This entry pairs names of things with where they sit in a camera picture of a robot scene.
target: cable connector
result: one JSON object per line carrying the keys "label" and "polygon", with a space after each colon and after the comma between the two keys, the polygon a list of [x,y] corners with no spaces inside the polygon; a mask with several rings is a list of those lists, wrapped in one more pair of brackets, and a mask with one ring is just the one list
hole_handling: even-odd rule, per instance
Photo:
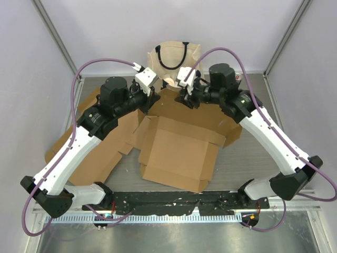
{"label": "cable connector", "polygon": [[189,74],[189,72],[191,71],[191,69],[192,69],[191,67],[181,67],[179,69],[178,76],[176,78],[178,85],[180,87],[186,87],[189,95],[192,95],[192,91],[193,91],[193,81],[195,78],[195,70],[192,71],[187,81],[185,81],[185,79],[187,75]]}
{"label": "cable connector", "polygon": [[141,66],[141,65],[139,65],[139,64],[137,64],[137,63],[133,63],[133,69],[135,70],[135,71],[137,71],[138,73],[140,73],[140,72],[143,72],[144,71],[144,67],[143,66]]}

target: cardboard box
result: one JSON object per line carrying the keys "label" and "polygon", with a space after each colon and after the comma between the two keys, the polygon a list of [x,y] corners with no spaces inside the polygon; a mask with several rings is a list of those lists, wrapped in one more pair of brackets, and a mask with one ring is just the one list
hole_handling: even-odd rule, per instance
{"label": "cardboard box", "polygon": [[212,179],[219,147],[237,140],[242,128],[218,105],[191,110],[174,101],[175,91],[160,95],[127,143],[141,150],[143,179],[201,192]]}
{"label": "cardboard box", "polygon": [[[97,88],[78,107],[80,114],[96,102],[96,95],[100,93]],[[137,129],[139,122],[144,118],[142,113],[132,112],[118,120],[116,127],[110,134],[95,147],[77,167],[69,178],[69,181],[76,186],[85,186],[93,182],[104,182],[112,169],[121,160],[121,154],[129,154],[132,146],[126,144],[126,139]],[[63,144],[71,135],[70,127],[62,137],[46,152],[45,160],[49,162],[60,150]]]}

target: purple cable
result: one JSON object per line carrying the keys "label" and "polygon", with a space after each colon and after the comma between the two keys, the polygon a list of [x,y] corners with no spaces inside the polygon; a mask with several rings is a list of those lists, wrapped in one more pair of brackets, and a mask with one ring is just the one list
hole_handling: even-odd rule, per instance
{"label": "purple cable", "polygon": [[90,211],[92,211],[94,214],[96,214],[98,217],[100,217],[101,219],[103,220],[108,220],[108,221],[117,221],[117,220],[124,220],[127,216],[129,216],[130,214],[126,214],[120,218],[115,218],[115,219],[111,219],[111,218],[107,218],[107,217],[104,217],[102,215],[100,215],[98,212],[96,212],[95,209],[93,209],[91,206],[89,205],[85,205]]}
{"label": "purple cable", "polygon": [[305,158],[303,157],[300,157],[300,154],[298,154],[296,152],[296,150],[294,150],[290,144],[286,141],[286,139],[284,139],[280,133],[277,131],[276,128],[274,128],[273,126],[271,126],[271,123],[270,121],[266,118],[266,116],[263,114],[263,112],[261,111],[257,101],[256,101],[256,98],[254,96],[254,92],[253,92],[253,88],[252,88],[252,84],[251,84],[251,81],[246,73],[246,70],[243,66],[243,63],[242,61],[240,60],[240,58],[237,56],[237,54],[235,54],[232,50],[228,49],[228,48],[225,48],[225,47],[216,47],[216,48],[213,48],[211,50],[208,50],[206,53],[204,53],[196,62],[195,64],[193,65],[192,69],[190,70],[189,74],[187,75],[185,81],[187,81],[187,79],[189,78],[189,76],[191,75],[192,71],[197,67],[197,65],[200,63],[201,60],[203,60],[207,55],[209,55],[210,53],[214,52],[214,51],[226,51],[226,52],[229,52],[231,55],[234,56],[234,58],[237,60],[237,62],[239,63],[240,65],[240,68],[242,70],[242,73],[247,81],[247,86],[248,86],[248,89],[249,89],[249,92],[251,94],[251,97],[252,97],[252,101],[257,109],[257,111],[259,112],[260,116],[263,118],[263,120],[268,124],[268,126],[271,127],[271,129],[274,131],[274,133],[280,138],[280,140],[284,143],[284,145],[286,145],[286,147],[296,156],[298,157],[298,159],[300,159],[302,162],[304,162],[306,165],[308,165],[310,168],[312,168],[314,171],[316,171],[318,174],[320,174],[322,177],[324,177],[330,184],[331,186],[333,187],[334,191],[335,191],[335,196],[330,198],[330,199],[322,199],[322,198],[317,198],[317,197],[313,197],[313,196],[309,196],[309,195],[306,195],[306,194],[303,194],[303,193],[298,193],[299,196],[303,196],[303,197],[306,197],[306,198],[309,198],[309,199],[312,199],[312,200],[316,200],[316,201],[323,201],[323,202],[332,202],[332,201],[335,201],[337,199],[337,185],[335,184],[335,182],[332,181],[331,178],[329,178],[328,175],[326,175],[324,172],[322,172],[321,170],[319,170],[318,168],[316,168],[316,166],[314,166],[313,164],[309,163]]}
{"label": "purple cable", "polygon": [[125,220],[129,215],[131,215],[131,212],[129,212],[128,214],[124,215],[123,217],[121,217],[119,221],[113,223],[113,224],[110,224],[110,225],[107,225],[106,228],[113,228],[115,226],[117,226],[119,223],[121,223],[123,220]]}
{"label": "purple cable", "polygon": [[[68,148],[60,155],[60,157],[55,161],[55,163],[50,167],[50,169],[43,175],[43,178],[48,177],[48,175],[54,170],[54,168],[59,164],[59,162],[65,157],[65,155],[68,153],[68,151],[70,150],[71,146],[73,145],[73,143],[75,141],[75,137],[76,137],[76,116],[75,116],[74,94],[75,94],[76,80],[77,80],[77,78],[79,77],[80,73],[82,72],[82,70],[84,68],[86,68],[87,66],[89,66],[93,63],[96,63],[96,62],[119,62],[119,63],[123,63],[123,64],[126,64],[126,65],[134,66],[133,63],[128,62],[128,61],[123,61],[123,60],[114,59],[114,58],[101,58],[101,59],[95,59],[95,60],[87,62],[87,63],[83,64],[77,70],[77,72],[75,73],[75,76],[73,78],[72,87],[71,87],[71,97],[70,97],[70,106],[71,106],[72,124],[73,124],[73,132],[72,132],[73,138],[71,138],[70,143],[68,145]],[[29,196],[28,196],[28,198],[25,202],[25,205],[23,207],[23,210],[22,210],[21,224],[22,224],[22,228],[23,228],[24,232],[28,236],[39,236],[39,235],[41,235],[43,232],[45,232],[49,228],[49,226],[52,222],[52,219],[50,219],[49,222],[47,223],[47,225],[40,232],[37,232],[37,233],[31,233],[28,230],[27,225],[26,225],[26,213],[27,213],[29,202],[33,198],[35,192],[38,190],[38,188],[43,183],[43,180],[44,179],[41,179],[37,183],[37,185],[34,187],[31,194],[29,194]]]}
{"label": "purple cable", "polygon": [[273,231],[273,230],[279,228],[279,226],[282,225],[282,223],[284,222],[285,216],[286,216],[286,205],[285,205],[285,201],[282,200],[282,202],[283,202],[283,206],[284,206],[283,215],[282,215],[282,218],[281,218],[280,222],[279,222],[275,227],[273,227],[273,228],[267,228],[267,229],[250,227],[250,226],[249,226],[249,221],[250,221],[250,220],[249,220],[247,223],[242,222],[242,224],[244,224],[244,225],[245,225],[246,227],[248,227],[248,228],[251,228],[252,230],[259,231],[259,232],[270,232],[270,231]]}

